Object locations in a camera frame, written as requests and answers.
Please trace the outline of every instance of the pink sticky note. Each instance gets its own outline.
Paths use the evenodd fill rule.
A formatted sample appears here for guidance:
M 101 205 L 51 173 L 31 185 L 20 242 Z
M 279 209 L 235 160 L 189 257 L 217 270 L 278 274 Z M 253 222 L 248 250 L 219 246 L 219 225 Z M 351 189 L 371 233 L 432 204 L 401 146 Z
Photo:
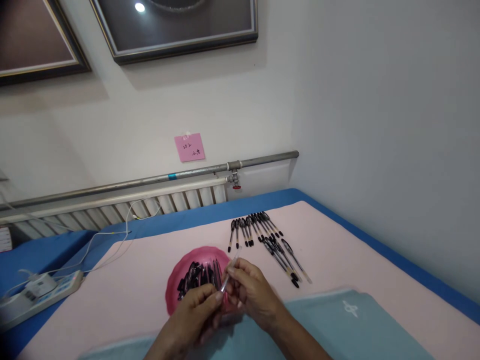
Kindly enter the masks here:
M 182 163 L 205 159 L 204 145 L 200 133 L 175 136 L 176 150 Z

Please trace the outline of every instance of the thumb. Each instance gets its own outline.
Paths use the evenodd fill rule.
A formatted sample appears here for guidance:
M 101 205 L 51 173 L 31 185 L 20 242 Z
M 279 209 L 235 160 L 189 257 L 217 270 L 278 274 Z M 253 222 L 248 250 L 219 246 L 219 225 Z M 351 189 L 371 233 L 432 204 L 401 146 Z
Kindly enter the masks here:
M 243 285 L 246 289 L 252 289 L 254 285 L 254 279 L 248 275 L 242 269 L 236 267 L 227 267 L 226 271 L 230 274 L 230 276 L 237 280 L 241 285 Z
M 224 294 L 217 291 L 197 306 L 197 311 L 203 321 L 207 320 L 222 305 Z

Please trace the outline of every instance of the light blue towel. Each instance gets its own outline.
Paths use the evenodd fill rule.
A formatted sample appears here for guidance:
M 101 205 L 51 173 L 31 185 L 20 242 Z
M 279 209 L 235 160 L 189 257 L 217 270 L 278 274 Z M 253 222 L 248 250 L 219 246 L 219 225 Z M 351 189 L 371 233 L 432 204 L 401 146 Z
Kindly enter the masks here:
M 286 304 L 291 314 L 335 360 L 428 359 L 433 357 L 368 294 L 333 292 Z M 141 360 L 153 338 L 122 341 L 83 355 L 81 360 Z M 255 322 L 245 316 L 218 331 L 189 359 L 283 359 Z

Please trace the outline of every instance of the hand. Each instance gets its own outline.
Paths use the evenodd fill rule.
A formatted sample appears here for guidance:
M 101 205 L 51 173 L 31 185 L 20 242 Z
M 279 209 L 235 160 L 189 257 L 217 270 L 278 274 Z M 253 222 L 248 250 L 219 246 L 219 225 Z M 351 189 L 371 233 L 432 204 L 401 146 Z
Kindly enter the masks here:
M 228 300 L 235 306 L 241 302 L 246 313 L 262 330 L 270 333 L 279 318 L 289 314 L 258 267 L 239 258 L 235 267 L 229 264 L 226 271 L 233 279 L 226 287 Z
M 212 284 L 189 290 L 144 360 L 183 359 L 193 345 L 203 344 L 219 327 L 223 298 Z

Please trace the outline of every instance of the power strip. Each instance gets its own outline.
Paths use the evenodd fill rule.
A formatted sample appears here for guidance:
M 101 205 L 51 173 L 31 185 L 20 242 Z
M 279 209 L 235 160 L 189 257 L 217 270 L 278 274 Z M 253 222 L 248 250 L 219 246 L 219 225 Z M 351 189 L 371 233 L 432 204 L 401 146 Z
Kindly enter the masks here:
M 33 305 L 27 311 L 25 311 L 24 313 L 20 314 L 19 316 L 13 319 L 10 319 L 5 323 L 0 324 L 0 333 L 3 333 L 17 326 L 18 324 L 38 314 L 42 310 L 45 310 L 49 306 L 59 302 L 63 298 L 66 298 L 70 294 L 76 292 L 79 289 L 83 278 L 84 278 L 84 273 L 83 271 L 80 271 L 80 270 L 75 271 L 74 273 L 64 278 L 61 278 L 59 281 L 56 282 L 56 287 L 52 291 L 35 299 Z M 24 292 L 27 292 L 27 291 L 28 290 L 24 289 L 19 294 L 12 296 L 12 298 L 17 296 L 23 296 Z

